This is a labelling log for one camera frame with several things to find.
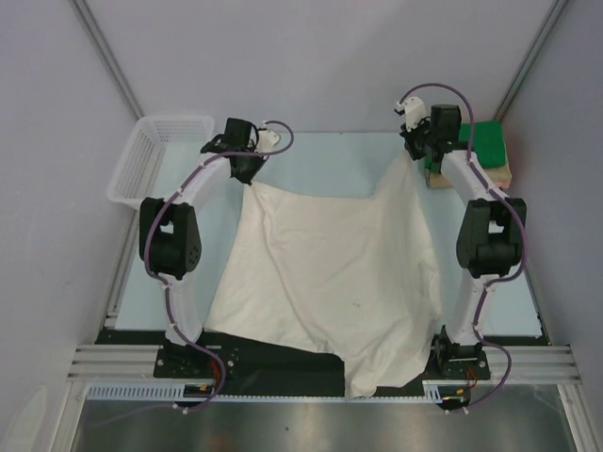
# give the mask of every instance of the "cable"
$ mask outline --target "cable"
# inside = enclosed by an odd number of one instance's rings
[[[260,131],[257,129],[257,126],[253,122],[250,122],[250,124],[252,125],[253,132],[255,133],[255,143],[253,143],[252,140],[253,146],[249,148],[249,150],[255,152],[255,150],[260,144]]]
[[[478,376],[475,374],[475,371],[471,367],[467,367],[465,370],[467,374],[467,389],[473,389],[478,385]]]
[[[270,153],[249,153],[249,152],[242,152],[242,151],[227,151],[225,153],[217,153],[217,154],[209,157],[201,165],[199,165],[187,177],[187,179],[185,179],[185,181],[178,187],[176,192],[173,195],[171,195],[167,201],[164,202],[163,206],[161,207],[161,209],[159,209],[159,212],[157,213],[157,215],[155,216],[155,219],[153,220],[151,229],[149,230],[149,233],[147,234],[147,238],[146,238],[146,241],[144,244],[144,253],[143,253],[144,269],[146,270],[147,274],[151,278],[162,282],[165,287],[165,289],[164,289],[165,307],[166,307],[166,312],[168,314],[168,319],[170,321],[170,325],[173,327],[174,332],[178,335],[178,337],[180,337],[180,339],[182,339],[182,341],[185,344],[202,352],[203,354],[209,356],[213,360],[213,362],[210,365],[212,366],[212,369],[214,372],[214,378],[215,379],[220,378],[218,385],[212,394],[208,395],[205,400],[203,400],[202,402],[199,402],[197,405],[195,405],[193,407],[187,407],[187,408],[182,409],[183,414],[186,414],[188,412],[197,412],[197,411],[203,409],[204,407],[207,406],[207,404],[215,396],[217,396],[220,393],[220,391],[222,390],[222,387],[224,386],[224,382],[226,381],[226,367],[224,366],[224,361],[220,358],[220,356],[218,356],[217,354],[215,354],[211,350],[208,350],[205,347],[198,346],[197,344],[195,344],[194,342],[189,340],[182,333],[180,328],[178,328],[178,325],[176,324],[175,318],[173,316],[173,312],[171,310],[170,282],[166,278],[163,278],[162,276],[160,276],[156,273],[153,273],[153,271],[151,270],[151,267],[150,267],[151,240],[152,240],[153,236],[155,235],[155,231],[157,230],[159,224],[161,223],[161,219],[165,215],[165,213],[168,210],[168,208],[170,207],[170,205],[180,197],[180,194],[190,185],[190,183],[195,179],[195,177],[197,177],[199,175],[199,173],[201,171],[203,171],[212,162],[215,162],[219,158],[235,157],[235,156],[268,157],[271,155],[277,155],[279,153],[284,153],[285,151],[288,151],[291,148],[291,146],[293,146],[295,136],[293,134],[293,130],[291,129],[291,127],[289,127],[286,123],[284,123],[282,121],[270,120],[270,121],[265,121],[264,124],[265,125],[276,124],[276,125],[280,125],[280,126],[284,127],[286,129],[286,131],[289,133],[289,142],[282,149],[280,149],[278,151],[272,151]],[[253,129],[256,133],[256,141],[255,141],[255,145],[254,145],[254,148],[256,149],[257,145],[259,144],[259,131],[255,125],[253,126]],[[97,427],[106,426],[113,422],[127,419],[128,417],[133,416],[135,414],[139,414],[141,412],[148,412],[151,410],[156,410],[158,408],[178,408],[178,407],[175,403],[173,403],[173,404],[158,403],[158,404],[154,404],[154,405],[149,405],[149,406],[145,406],[145,407],[139,408],[137,410],[133,410],[133,411],[130,411],[130,412],[127,412],[124,414],[120,414],[120,415],[111,417],[109,419],[106,419],[104,421],[92,424],[92,427],[97,428]]]
[[[511,374],[511,368],[513,366],[513,359],[511,357],[511,353],[509,353],[509,350],[507,350],[505,347],[500,346],[498,344],[493,344],[491,342],[486,341],[481,336],[480,332],[478,331],[478,325],[480,322],[481,311],[483,310],[483,305],[484,305],[486,297],[488,295],[488,288],[495,283],[507,283],[507,282],[513,281],[513,280],[519,278],[519,276],[523,273],[524,268],[525,268],[525,261],[527,259],[527,254],[528,254],[526,229],[524,227],[523,222],[521,221],[521,218],[515,211],[515,209],[513,209],[513,207],[503,197],[501,197],[497,193],[496,190],[494,190],[493,188],[491,188],[489,186],[488,181],[481,175],[481,173],[479,172],[477,167],[471,162],[471,153],[473,151],[473,138],[475,136],[475,115],[473,114],[473,108],[471,107],[471,103],[469,103],[468,99],[464,96],[464,94],[462,94],[456,88],[451,87],[450,85],[446,85],[444,83],[423,83],[421,85],[417,85],[414,88],[409,89],[402,96],[402,98],[400,99],[399,102],[400,103],[404,102],[404,100],[410,94],[412,94],[413,92],[415,92],[418,89],[430,88],[430,87],[442,88],[442,89],[451,91],[451,92],[455,93],[457,96],[459,96],[461,98],[461,100],[463,101],[464,106],[467,109],[467,113],[469,114],[469,140],[467,142],[467,151],[466,151],[467,164],[469,165],[469,167],[471,168],[473,173],[477,176],[477,178],[480,180],[481,184],[486,189],[486,191],[495,200],[500,201],[507,208],[507,210],[509,210],[509,213],[513,217],[513,221],[519,228],[519,233],[521,234],[521,246],[522,246],[522,250],[523,250],[523,255],[522,255],[519,267],[517,268],[516,272],[512,276],[496,278],[494,280],[487,282],[484,285],[483,291],[481,292],[480,299],[478,301],[478,306],[476,307],[475,314],[473,316],[473,322],[471,324],[471,328],[473,329],[473,334],[484,347],[492,347],[492,348],[496,348],[496,349],[502,351],[505,354],[505,356],[507,357],[507,368],[506,368],[505,373],[503,374],[502,378],[500,379],[500,382],[498,383],[498,385],[492,391],[490,391],[488,394],[486,394],[484,397],[469,404],[469,406],[472,407],[474,405],[481,403],[483,400],[489,398],[494,393],[496,393],[500,388],[502,388],[504,386],[505,382],[507,381],[507,378]]]
[[[272,151],[270,153],[246,153],[246,152],[242,152],[242,151],[227,151],[225,153],[217,153],[217,154],[209,157],[201,165],[199,165],[187,177],[187,179],[185,179],[185,181],[180,185],[180,187],[175,191],[175,193],[173,195],[171,195],[164,202],[163,206],[161,207],[161,209],[159,209],[159,212],[157,213],[155,219],[153,220],[153,223],[151,224],[151,228],[149,229],[149,233],[147,234],[147,238],[146,238],[146,241],[144,244],[144,253],[143,253],[144,268],[145,268],[147,274],[151,278],[160,281],[161,283],[163,283],[163,285],[165,287],[165,289],[164,289],[165,307],[166,307],[166,312],[168,314],[168,319],[170,321],[170,325],[173,328],[174,332],[178,335],[178,337],[180,337],[180,339],[182,339],[182,341],[185,344],[187,344],[187,345],[193,347],[194,349],[209,356],[216,363],[218,363],[218,366],[220,367],[220,380],[218,382],[216,390],[211,395],[209,395],[203,402],[201,402],[199,405],[197,405],[196,407],[194,407],[192,409],[188,409],[187,412],[195,412],[195,411],[202,409],[221,391],[221,389],[224,385],[224,382],[226,380],[226,367],[224,366],[224,362],[220,359],[220,357],[217,354],[208,350],[207,348],[204,348],[204,347],[201,347],[201,346],[198,346],[197,344],[195,344],[193,341],[188,339],[182,333],[180,328],[178,327],[178,325],[175,321],[175,318],[173,316],[173,312],[171,310],[170,283],[166,278],[164,278],[156,273],[153,273],[153,271],[151,270],[151,266],[150,266],[151,241],[153,239],[153,236],[155,235],[155,231],[157,230],[157,228],[159,227],[159,224],[161,223],[161,219],[165,215],[168,208],[180,197],[180,194],[190,185],[190,183],[199,175],[199,173],[201,171],[203,171],[212,162],[218,160],[219,158],[234,157],[234,156],[265,157],[265,156],[270,156],[270,155],[277,155],[279,153],[284,153],[285,151],[287,151],[288,149],[291,148],[295,137],[293,134],[293,130],[291,130],[291,128],[287,124],[285,124],[282,121],[275,121],[275,120],[265,121],[264,124],[265,125],[277,124],[277,125],[281,125],[282,127],[284,127],[286,129],[286,131],[289,133],[289,142],[282,149],[280,149],[278,151]]]

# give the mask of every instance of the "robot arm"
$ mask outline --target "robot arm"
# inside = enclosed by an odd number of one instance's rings
[[[251,138],[252,130],[255,131],[255,142]],[[194,270],[202,254],[197,213],[231,177],[250,184],[267,159],[251,157],[251,153],[269,153],[279,139],[275,132],[265,127],[258,130],[250,122],[229,119],[224,134],[216,136],[201,149],[199,166],[204,167],[204,170],[192,176],[191,180],[185,180],[181,186],[186,188],[163,215],[160,228],[152,238],[149,266],[153,273],[167,280],[170,286],[171,314],[174,319],[173,324],[166,329],[166,338],[170,342],[185,345],[183,338],[174,331],[173,326],[176,324],[192,342],[197,341],[203,331],[195,298]],[[250,156],[214,158],[217,153],[231,151],[250,153]],[[151,225],[163,205],[162,199],[147,198],[140,206],[139,249],[143,260],[143,250]]]
[[[434,105],[428,116],[423,102],[411,97],[396,105],[405,115],[400,135],[413,160],[428,156],[465,205],[456,254],[464,269],[453,318],[436,339],[439,368],[449,378],[463,378],[468,366],[479,370],[484,361],[478,324],[481,307],[492,297],[499,278],[522,257],[519,226],[505,200],[525,223],[526,204],[508,199],[485,173],[468,143],[459,141],[461,110],[457,105]]]

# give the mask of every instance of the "white cloth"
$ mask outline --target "white cloth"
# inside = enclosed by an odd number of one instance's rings
[[[334,353],[345,363],[347,396],[416,377],[441,303],[411,163],[406,153],[396,158],[367,199],[246,187],[205,327]]]

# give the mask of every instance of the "white plastic basket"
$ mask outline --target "white plastic basket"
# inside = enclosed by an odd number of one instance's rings
[[[194,143],[199,150],[212,138],[214,120],[208,116],[146,116],[128,139],[107,189],[113,202],[140,208],[153,190],[166,151],[174,144]],[[173,181],[171,192],[181,181]]]

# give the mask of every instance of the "light blue table surface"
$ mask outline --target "light blue table surface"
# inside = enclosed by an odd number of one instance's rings
[[[164,196],[173,191],[194,167],[199,149],[197,143],[169,145],[153,196]],[[272,157],[256,179],[303,195],[365,198],[372,194],[387,166],[401,152],[403,140],[397,134],[297,134],[293,148]],[[442,322],[446,323],[454,309],[461,280],[455,244],[464,206],[452,189],[429,190],[419,166],[416,166],[416,188],[440,266]],[[199,315],[203,319],[209,313],[235,241],[242,201],[243,185],[231,180],[198,215],[203,254],[196,270],[197,298]],[[136,254],[123,290],[115,328],[165,330],[167,317],[159,285],[146,275],[138,258],[138,247]],[[499,287],[482,315],[482,323],[486,334],[541,334],[524,276]]]

